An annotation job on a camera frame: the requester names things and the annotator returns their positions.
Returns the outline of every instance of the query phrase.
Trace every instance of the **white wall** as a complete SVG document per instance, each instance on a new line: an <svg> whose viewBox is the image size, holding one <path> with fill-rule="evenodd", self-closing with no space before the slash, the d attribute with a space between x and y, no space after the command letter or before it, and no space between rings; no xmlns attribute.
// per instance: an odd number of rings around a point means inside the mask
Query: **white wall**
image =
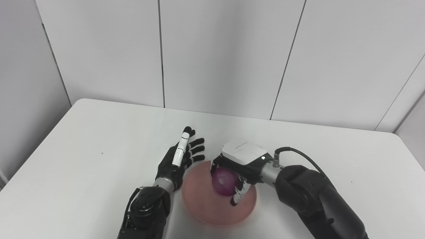
<svg viewBox="0 0 425 239"><path fill-rule="evenodd" d="M33 0L0 1L0 36L0 169L10 179L70 104Z"/></svg>
<svg viewBox="0 0 425 239"><path fill-rule="evenodd" d="M156 0L36 0L71 102L163 106Z"/></svg>
<svg viewBox="0 0 425 239"><path fill-rule="evenodd" d="M425 89L423 0L307 0L293 47L303 0L36 2L71 102L392 132Z"/></svg>
<svg viewBox="0 0 425 239"><path fill-rule="evenodd" d="M165 107L269 119L302 7L161 0Z"/></svg>
<svg viewBox="0 0 425 239"><path fill-rule="evenodd" d="M423 29L423 0L307 0L272 119L374 130L425 53Z"/></svg>
<svg viewBox="0 0 425 239"><path fill-rule="evenodd" d="M418 160L419 164L425 170L425 97L417 103L415 108L408 115L406 120L397 130L396 134L400 136L410 152Z"/></svg>

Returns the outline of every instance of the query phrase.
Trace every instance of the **white fingertip sensor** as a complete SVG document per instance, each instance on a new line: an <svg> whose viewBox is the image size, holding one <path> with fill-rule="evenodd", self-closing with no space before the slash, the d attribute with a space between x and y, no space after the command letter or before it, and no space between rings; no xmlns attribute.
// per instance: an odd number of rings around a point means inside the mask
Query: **white fingertip sensor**
<svg viewBox="0 0 425 239"><path fill-rule="evenodd" d="M180 167L181 161L183 159L184 153L186 152L187 143L189 142L189 132L192 130L184 129L183 134L181 135L180 141L177 145L176 153L174 154L172 165Z"/></svg>

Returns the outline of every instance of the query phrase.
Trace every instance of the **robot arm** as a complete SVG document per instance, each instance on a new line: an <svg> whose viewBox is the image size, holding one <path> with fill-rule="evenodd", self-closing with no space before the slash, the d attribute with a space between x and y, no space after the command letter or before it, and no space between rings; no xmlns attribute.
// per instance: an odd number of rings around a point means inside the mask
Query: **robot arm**
<svg viewBox="0 0 425 239"><path fill-rule="evenodd" d="M151 187L137 188L130 197L118 239L161 239L171 208L171 194L183 183L184 171L194 162L204 160L204 139L188 143L195 131L187 126L179 143L171 147L158 165Z"/></svg>
<svg viewBox="0 0 425 239"><path fill-rule="evenodd" d="M246 157L248 151L252 154L251 158ZM301 165L280 165L279 154L283 151L302 155L318 171ZM238 173L246 183L266 183L274 187L279 200L298 213L316 239L367 239L362 221L329 178L313 160L297 149L279 148L272 157L257 145L234 141L223 147L223 152L212 163L211 173L217 167Z"/></svg>

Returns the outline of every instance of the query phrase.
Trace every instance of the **white table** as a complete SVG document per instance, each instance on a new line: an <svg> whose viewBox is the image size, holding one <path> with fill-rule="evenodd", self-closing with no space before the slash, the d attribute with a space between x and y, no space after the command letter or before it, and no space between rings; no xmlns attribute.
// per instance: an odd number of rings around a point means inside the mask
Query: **white table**
<svg viewBox="0 0 425 239"><path fill-rule="evenodd" d="M425 238L425 172L394 134L79 100L0 192L0 238L115 239L128 198L151 185L187 125L206 139L207 160L236 137L270 153L297 148L327 173L371 239ZM283 153L281 163L309 165ZM313 238L273 188L243 223L206 226L173 194L167 239Z"/></svg>

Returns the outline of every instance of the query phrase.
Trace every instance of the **pink bowl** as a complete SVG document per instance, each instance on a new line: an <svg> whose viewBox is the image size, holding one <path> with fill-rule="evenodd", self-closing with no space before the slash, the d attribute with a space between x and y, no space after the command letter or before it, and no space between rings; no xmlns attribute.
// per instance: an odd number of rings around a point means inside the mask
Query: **pink bowl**
<svg viewBox="0 0 425 239"><path fill-rule="evenodd" d="M192 216L214 227L230 227L245 220L254 210L257 191L252 185L238 205L232 206L232 196L221 196L212 185L210 161L199 164L187 173L181 193L183 203Z"/></svg>

